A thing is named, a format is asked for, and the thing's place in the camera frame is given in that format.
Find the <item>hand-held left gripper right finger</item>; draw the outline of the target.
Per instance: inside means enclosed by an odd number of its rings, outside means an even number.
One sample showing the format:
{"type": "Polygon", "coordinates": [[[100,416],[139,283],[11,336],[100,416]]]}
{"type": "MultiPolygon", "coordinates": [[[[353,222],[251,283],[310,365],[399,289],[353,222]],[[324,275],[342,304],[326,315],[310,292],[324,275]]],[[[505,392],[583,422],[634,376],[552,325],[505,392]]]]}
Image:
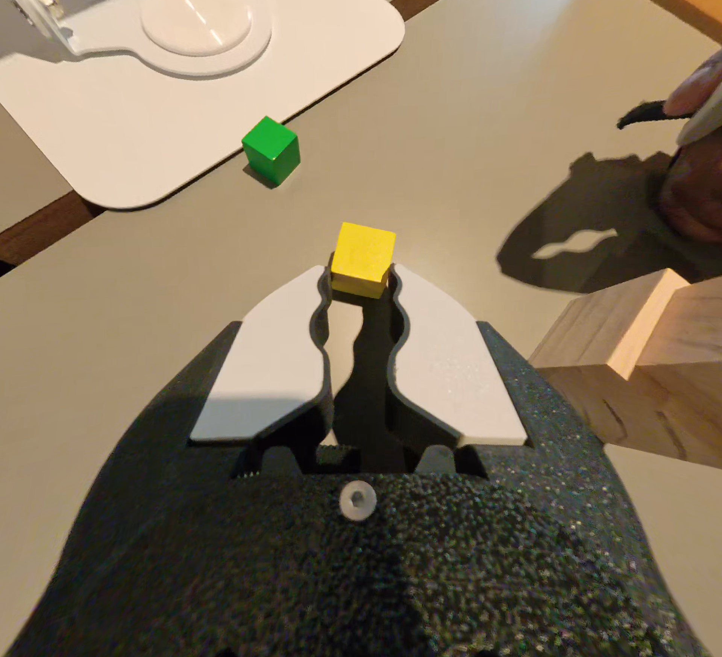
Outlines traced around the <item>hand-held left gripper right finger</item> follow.
{"type": "Polygon", "coordinates": [[[388,429],[429,446],[521,447],[525,427],[474,317],[401,264],[391,268],[400,335],[388,358],[388,429]]]}

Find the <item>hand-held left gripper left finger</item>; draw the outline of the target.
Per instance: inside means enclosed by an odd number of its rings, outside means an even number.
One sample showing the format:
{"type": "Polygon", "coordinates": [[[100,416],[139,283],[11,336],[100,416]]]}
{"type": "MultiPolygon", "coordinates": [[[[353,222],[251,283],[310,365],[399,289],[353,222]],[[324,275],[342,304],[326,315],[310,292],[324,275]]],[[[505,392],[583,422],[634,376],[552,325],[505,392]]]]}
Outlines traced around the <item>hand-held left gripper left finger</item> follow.
{"type": "Polygon", "coordinates": [[[242,320],[189,442],[241,445],[261,457],[285,447],[304,472],[331,431],[329,269],[313,266],[254,306],[242,320]]]}

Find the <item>yellow wooden cube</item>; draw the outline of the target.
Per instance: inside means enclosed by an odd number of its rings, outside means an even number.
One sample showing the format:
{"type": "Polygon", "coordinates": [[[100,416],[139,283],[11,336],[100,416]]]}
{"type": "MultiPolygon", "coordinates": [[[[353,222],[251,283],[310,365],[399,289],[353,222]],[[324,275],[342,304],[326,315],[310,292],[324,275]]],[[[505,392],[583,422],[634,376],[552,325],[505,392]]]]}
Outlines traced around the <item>yellow wooden cube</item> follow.
{"type": "Polygon", "coordinates": [[[343,222],[331,259],[331,287],[357,297],[381,298],[395,244],[394,232],[343,222]]]}

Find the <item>large natural wooden cube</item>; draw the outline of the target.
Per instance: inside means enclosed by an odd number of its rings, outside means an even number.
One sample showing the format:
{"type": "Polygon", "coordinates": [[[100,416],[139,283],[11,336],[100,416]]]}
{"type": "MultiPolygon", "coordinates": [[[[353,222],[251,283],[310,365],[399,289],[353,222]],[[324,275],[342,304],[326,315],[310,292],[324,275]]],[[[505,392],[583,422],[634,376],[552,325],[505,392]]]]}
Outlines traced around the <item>large natural wooden cube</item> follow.
{"type": "Polygon", "coordinates": [[[721,467],[719,381],[671,373],[630,376],[675,291],[671,269],[571,301],[531,364],[608,444],[721,467]]]}

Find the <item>medium natural wooden cube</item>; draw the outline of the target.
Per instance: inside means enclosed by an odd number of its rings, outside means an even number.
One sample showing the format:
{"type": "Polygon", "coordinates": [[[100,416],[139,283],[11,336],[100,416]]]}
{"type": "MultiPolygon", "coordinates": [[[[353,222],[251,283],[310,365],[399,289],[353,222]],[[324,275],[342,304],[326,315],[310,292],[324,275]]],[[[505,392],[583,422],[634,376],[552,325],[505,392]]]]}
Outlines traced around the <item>medium natural wooden cube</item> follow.
{"type": "Polygon", "coordinates": [[[721,277],[674,292],[627,378],[671,373],[719,381],[721,367],[721,277]]]}

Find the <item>green wooden cube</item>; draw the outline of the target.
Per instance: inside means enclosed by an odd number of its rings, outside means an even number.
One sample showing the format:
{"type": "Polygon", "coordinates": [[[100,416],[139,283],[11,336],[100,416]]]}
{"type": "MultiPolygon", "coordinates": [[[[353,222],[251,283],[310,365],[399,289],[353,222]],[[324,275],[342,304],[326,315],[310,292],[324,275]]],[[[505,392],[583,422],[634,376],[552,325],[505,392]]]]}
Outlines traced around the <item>green wooden cube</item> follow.
{"type": "Polygon", "coordinates": [[[297,134],[268,116],[248,131],[242,146],[250,170],[271,188],[284,183],[301,162],[297,134]]]}

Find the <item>person's right hand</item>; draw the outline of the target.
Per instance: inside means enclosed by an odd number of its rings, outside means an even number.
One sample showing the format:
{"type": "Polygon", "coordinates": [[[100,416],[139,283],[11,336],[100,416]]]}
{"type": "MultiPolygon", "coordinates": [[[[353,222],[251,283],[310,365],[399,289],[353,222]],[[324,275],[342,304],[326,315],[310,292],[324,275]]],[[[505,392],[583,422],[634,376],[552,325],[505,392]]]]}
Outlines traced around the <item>person's right hand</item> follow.
{"type": "MultiPolygon", "coordinates": [[[[668,117],[698,111],[721,81],[721,52],[713,54],[667,98],[668,117]]],[[[702,243],[721,242],[721,132],[681,148],[658,197],[659,209],[678,233],[702,243]]]]}

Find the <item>white and wood document stand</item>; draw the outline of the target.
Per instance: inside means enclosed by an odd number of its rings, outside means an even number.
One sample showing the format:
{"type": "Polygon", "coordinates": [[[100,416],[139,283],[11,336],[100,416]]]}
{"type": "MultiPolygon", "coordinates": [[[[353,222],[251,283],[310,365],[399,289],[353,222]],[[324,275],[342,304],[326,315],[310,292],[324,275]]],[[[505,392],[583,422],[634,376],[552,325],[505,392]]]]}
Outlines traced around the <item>white and wood document stand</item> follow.
{"type": "Polygon", "coordinates": [[[140,209],[404,33],[386,0],[2,0],[2,106],[82,198],[140,209]]]}

